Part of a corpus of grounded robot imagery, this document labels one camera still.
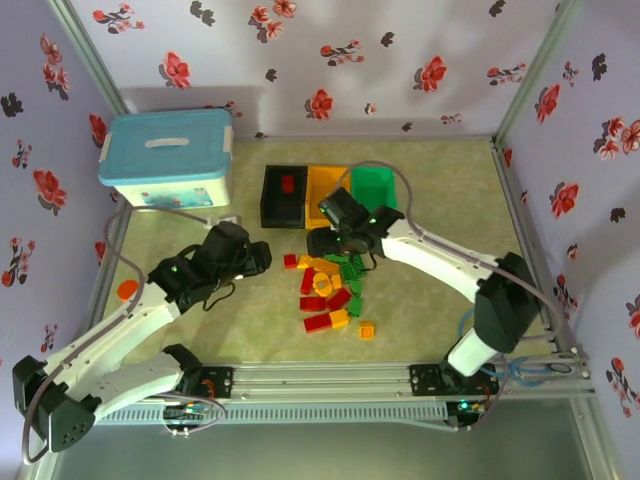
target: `gray cable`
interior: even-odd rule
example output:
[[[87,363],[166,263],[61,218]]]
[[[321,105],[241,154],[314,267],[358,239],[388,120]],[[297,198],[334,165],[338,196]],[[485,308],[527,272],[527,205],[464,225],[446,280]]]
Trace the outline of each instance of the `gray cable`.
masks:
[[[342,181],[344,180],[344,178],[356,167],[358,166],[362,166],[362,165],[375,165],[375,166],[381,166],[381,167],[386,167],[389,168],[391,170],[393,170],[399,177],[400,179],[404,182],[404,185],[407,189],[407,196],[408,196],[408,201],[407,201],[407,211],[406,211],[406,217],[407,217],[407,223],[409,224],[409,226],[411,227],[411,229],[414,231],[414,233],[421,238],[422,240],[425,240],[426,242],[430,243],[431,245],[440,248],[442,250],[444,250],[447,253],[450,253],[466,262],[472,263],[474,265],[478,265],[479,267],[485,268],[487,270],[490,270],[493,273],[496,273],[504,278],[506,278],[507,280],[512,281],[513,283],[520,285],[522,288],[524,288],[525,290],[527,290],[529,293],[531,293],[532,295],[534,295],[535,297],[539,298],[543,303],[545,303],[547,305],[547,307],[549,308],[549,310],[553,313],[553,315],[556,317],[556,325],[552,325],[552,328],[555,327],[551,332],[542,334],[542,335],[534,335],[531,337],[525,337],[522,339],[522,341],[532,341],[532,340],[553,340],[555,339],[558,334],[560,333],[560,329],[562,328],[562,325],[564,323],[563,321],[563,315],[560,312],[558,306],[556,305],[556,303],[551,300],[547,295],[545,295],[544,293],[542,293],[540,290],[538,290],[537,288],[533,287],[532,285],[529,285],[527,282],[525,282],[524,280],[516,277],[515,275],[512,275],[511,273],[496,267],[494,265],[491,265],[490,263],[484,262],[482,260],[480,260],[479,258],[474,257],[473,255],[469,255],[466,252],[462,252],[456,248],[453,248],[449,245],[446,245],[445,243],[442,243],[440,240],[438,240],[437,238],[432,238],[431,236],[428,235],[427,232],[423,231],[413,220],[413,213],[412,213],[412,206],[413,206],[413,189],[411,188],[411,185],[409,184],[409,180],[407,180],[407,177],[405,177],[405,175],[396,167],[394,167],[393,165],[390,165],[386,162],[380,162],[378,160],[367,160],[364,162],[358,162],[355,163],[351,166],[349,166],[349,168],[347,168],[347,170],[342,174],[342,176],[340,177],[340,179],[338,180],[337,184],[336,184],[336,190],[342,185]]]
[[[114,328],[116,328],[118,325],[120,325],[122,323],[122,321],[124,319],[126,319],[127,316],[133,311],[135,306],[138,304],[138,300],[140,300],[140,297],[142,296],[142,291],[143,291],[144,285],[145,285],[144,272],[135,263],[133,263],[131,260],[129,260],[128,258],[123,256],[118,251],[118,249],[116,249],[113,246],[113,244],[111,243],[111,240],[109,240],[109,230],[111,229],[111,224],[115,221],[116,218],[124,215],[124,213],[126,211],[129,211],[129,210],[131,210],[131,211],[134,211],[134,210],[158,210],[158,211],[161,211],[161,212],[167,212],[167,213],[171,213],[171,214],[178,215],[178,216],[181,216],[181,217],[189,218],[191,220],[195,220],[197,222],[200,222],[200,223],[202,223],[204,225],[206,225],[208,223],[208,221],[206,219],[200,218],[200,217],[198,217],[196,215],[191,215],[189,213],[181,212],[179,210],[171,210],[171,209],[165,208],[165,207],[148,207],[148,206],[132,207],[130,205],[127,205],[127,206],[125,206],[124,208],[118,210],[116,213],[114,213],[113,215],[111,215],[109,217],[109,219],[107,220],[107,222],[104,225],[104,229],[103,229],[103,232],[102,232],[102,235],[104,237],[105,245],[107,246],[108,250],[113,255],[115,255],[115,257],[118,260],[123,262],[125,265],[128,265],[129,267],[131,267],[136,272],[136,275],[138,276],[138,288],[136,289],[136,292],[133,295],[133,299],[131,300],[131,303],[126,308],[125,313],[121,314],[118,318],[116,318],[110,325],[105,327],[103,330],[101,330],[101,331],[97,332],[96,334],[94,334],[92,337],[90,337],[82,345],[79,345],[78,348],[76,348],[72,353],[70,353],[66,358],[64,358],[62,360],[62,362],[60,362],[60,365],[58,365],[51,372],[51,374],[42,382],[40,387],[38,387],[38,389],[36,390],[36,393],[33,395],[33,398],[31,399],[31,402],[29,403],[29,407],[27,408],[27,411],[25,413],[24,426],[22,427],[22,461],[26,465],[33,465],[38,460],[40,460],[42,457],[44,457],[46,455],[46,453],[49,451],[49,446],[45,445],[44,448],[40,452],[38,452],[38,454],[35,457],[31,458],[31,456],[29,454],[29,433],[31,432],[31,427],[33,425],[33,417],[35,415],[36,408],[38,407],[38,403],[40,403],[40,399],[42,398],[42,395],[44,394],[45,390],[49,387],[49,385],[51,385],[53,383],[55,378],[58,375],[60,375],[60,373],[64,369],[65,365],[70,364],[78,355],[80,355],[87,348],[89,348],[95,342],[97,342],[98,340],[103,338],[105,335],[107,335],[109,332],[111,332]]]

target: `floral wallpaper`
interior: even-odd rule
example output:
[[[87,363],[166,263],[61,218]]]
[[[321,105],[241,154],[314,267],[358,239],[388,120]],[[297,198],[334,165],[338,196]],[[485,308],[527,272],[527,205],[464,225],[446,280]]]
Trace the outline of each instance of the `floral wallpaper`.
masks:
[[[234,120],[242,138],[492,134],[558,6],[71,3],[131,111],[233,103],[243,113]],[[554,94],[541,99],[542,120]]]
[[[546,259],[549,293],[589,357],[629,473],[640,470],[640,71],[629,62],[640,31],[628,15],[635,6],[582,7],[504,156],[509,183],[526,198],[517,208]]]
[[[11,370],[76,335],[115,203],[97,177],[112,114],[55,15],[45,2],[8,2],[2,14],[11,68],[0,70],[0,478],[11,479],[23,423]]]

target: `blue lid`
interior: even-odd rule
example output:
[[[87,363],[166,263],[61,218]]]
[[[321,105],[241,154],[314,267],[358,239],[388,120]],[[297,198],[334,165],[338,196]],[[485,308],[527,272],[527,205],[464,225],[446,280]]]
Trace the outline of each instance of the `blue lid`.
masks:
[[[231,115],[220,108],[121,115],[109,129],[98,177],[107,186],[220,178],[232,141]]]

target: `red block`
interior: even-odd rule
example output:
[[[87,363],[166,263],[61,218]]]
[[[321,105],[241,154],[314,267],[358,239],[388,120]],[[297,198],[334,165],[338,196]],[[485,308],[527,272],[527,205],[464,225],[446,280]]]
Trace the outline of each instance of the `red block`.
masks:
[[[300,285],[300,293],[303,295],[309,295],[313,291],[313,276],[316,271],[312,268],[306,268],[304,271],[304,277],[302,277],[302,285]]]
[[[301,297],[300,310],[303,312],[322,312],[327,309],[324,297]]]
[[[331,297],[331,299],[327,301],[327,308],[329,308],[329,310],[331,310],[332,312],[335,310],[340,310],[347,303],[349,303],[349,300],[351,300],[351,293],[349,293],[348,290],[341,288],[333,297]]]
[[[328,313],[304,319],[304,329],[307,333],[317,332],[325,328],[331,328],[331,316]]]
[[[295,253],[287,253],[284,256],[284,268],[297,268],[298,259]]]
[[[293,175],[282,176],[282,193],[293,193],[295,187],[293,186]]]

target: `orange bin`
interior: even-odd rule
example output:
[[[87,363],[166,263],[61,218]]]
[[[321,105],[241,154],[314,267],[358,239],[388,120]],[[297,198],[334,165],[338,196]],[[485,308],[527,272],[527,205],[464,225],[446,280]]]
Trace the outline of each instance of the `orange bin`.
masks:
[[[310,230],[330,225],[327,217],[320,212],[318,203],[333,192],[338,180],[346,171],[347,167],[309,165],[309,170],[307,171],[307,195],[304,202],[305,228]],[[347,175],[342,181],[342,186],[348,192],[351,192],[351,175]]]

